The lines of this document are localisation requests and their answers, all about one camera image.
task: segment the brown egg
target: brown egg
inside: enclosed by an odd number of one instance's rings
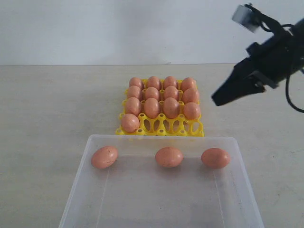
[[[178,101],[179,99],[179,91],[174,86],[169,86],[165,89],[163,93],[163,99],[166,100],[168,97],[173,97],[175,100]]]
[[[139,119],[131,113],[125,114],[120,122],[124,131],[128,133],[135,132],[139,128]]]
[[[158,103],[158,100],[151,97],[143,105],[144,113],[149,118],[156,118],[158,114],[161,112],[160,104]]]
[[[184,94],[181,97],[181,101],[183,103],[189,103],[189,102],[194,102],[194,103],[198,103],[200,98],[200,93],[198,92],[198,90],[196,88],[190,88],[187,89]]]
[[[157,90],[157,88],[154,87],[147,88],[144,95],[146,100],[148,100],[151,97],[155,98],[158,101],[160,100],[160,92]]]
[[[144,89],[143,81],[140,78],[133,77],[129,81],[129,87],[131,86],[137,86],[140,87],[141,90]]]
[[[223,149],[211,148],[202,154],[201,161],[209,168],[221,169],[230,163],[230,155]]]
[[[157,164],[165,168],[178,166],[184,159],[182,152],[174,147],[165,147],[157,151],[155,160]]]
[[[200,106],[197,103],[189,102],[184,106],[184,115],[189,120],[194,120],[199,118],[201,114]]]
[[[131,113],[136,116],[141,113],[142,110],[142,104],[136,97],[130,97],[124,106],[125,113]]]
[[[163,81],[163,89],[166,89],[169,86],[174,86],[175,88],[178,88],[178,83],[175,77],[169,76],[166,77]]]
[[[187,89],[196,88],[196,81],[192,77],[187,77],[181,82],[180,86],[180,89],[185,92]]]
[[[143,98],[143,93],[142,90],[140,89],[140,87],[132,85],[131,87],[129,87],[128,92],[127,92],[127,97],[136,97],[138,100],[142,100]]]
[[[180,104],[173,97],[168,97],[163,102],[163,113],[169,119],[177,117],[180,113]]]
[[[156,77],[156,76],[149,77],[148,82],[147,82],[147,88],[154,87],[154,88],[157,88],[157,90],[161,90],[161,88],[162,88],[161,86],[162,86],[162,84],[158,77]]]
[[[91,164],[98,169],[111,166],[118,157],[118,151],[113,146],[104,146],[96,151],[91,159]]]

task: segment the transparent plastic box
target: transparent plastic box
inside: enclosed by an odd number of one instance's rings
[[[91,157],[113,145],[117,161],[98,170]],[[184,160],[165,169],[155,162],[166,146]],[[218,147],[231,155],[220,170],[200,157]],[[91,135],[64,210],[60,228],[263,228],[263,222],[233,138]]]

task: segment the table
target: table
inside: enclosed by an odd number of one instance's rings
[[[192,76],[206,136],[239,143],[265,227],[304,227],[304,115],[284,84],[216,107],[233,65],[1,66],[0,227],[56,228],[91,134],[114,134],[132,76]],[[304,80],[292,77],[304,106]]]

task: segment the egg tray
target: egg tray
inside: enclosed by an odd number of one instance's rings
[[[147,79],[142,79],[142,82],[145,85],[145,88],[147,87]],[[145,103],[145,100],[141,101],[142,104],[142,112],[138,115],[138,119],[140,122],[140,127],[137,129],[137,131],[133,133],[125,132],[121,125],[119,128],[115,131],[116,134],[119,135],[159,135],[159,136],[204,136],[204,130],[203,130],[203,124],[200,121],[201,115],[194,120],[187,119],[183,114],[183,109],[185,104],[181,101],[181,97],[183,95],[183,92],[180,90],[181,82],[182,80],[177,80],[178,82],[178,89],[179,89],[179,105],[180,105],[180,114],[174,118],[169,119],[165,116],[164,113],[162,113],[162,107],[163,107],[163,79],[160,79],[161,81],[161,90],[160,90],[160,96],[161,101],[160,107],[161,107],[161,113],[154,119],[151,119],[147,117],[145,113],[143,113],[143,105]],[[142,90],[143,96],[145,94],[146,89]],[[125,106],[127,99],[125,99],[122,102],[122,105]],[[119,114],[119,119],[123,117],[125,114],[125,108],[123,109],[123,112]]]

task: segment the white wall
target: white wall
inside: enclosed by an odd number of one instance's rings
[[[282,23],[303,0],[253,0]],[[231,20],[241,0],[0,0],[0,65],[238,62],[253,41]]]

